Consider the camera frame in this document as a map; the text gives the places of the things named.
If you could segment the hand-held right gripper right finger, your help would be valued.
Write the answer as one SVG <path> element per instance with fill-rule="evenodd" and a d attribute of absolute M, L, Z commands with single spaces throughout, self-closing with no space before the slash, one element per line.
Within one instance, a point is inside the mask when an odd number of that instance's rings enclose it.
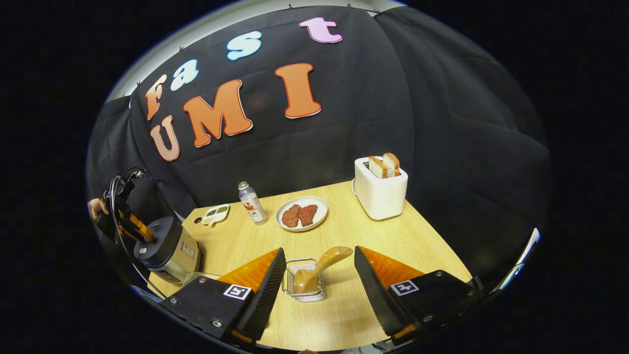
<path fill-rule="evenodd" d="M 355 247 L 354 265 L 379 324 L 393 344 L 425 341 L 470 314 L 485 290 L 444 270 L 423 273 Z"/>

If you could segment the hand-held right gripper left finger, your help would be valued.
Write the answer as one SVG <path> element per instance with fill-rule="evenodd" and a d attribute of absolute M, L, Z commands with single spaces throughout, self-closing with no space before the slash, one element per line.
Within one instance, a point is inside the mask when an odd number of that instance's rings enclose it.
<path fill-rule="evenodd" d="M 253 345 L 269 322 L 285 270 L 279 247 L 218 280 L 193 276 L 160 307 L 216 340 Z"/>

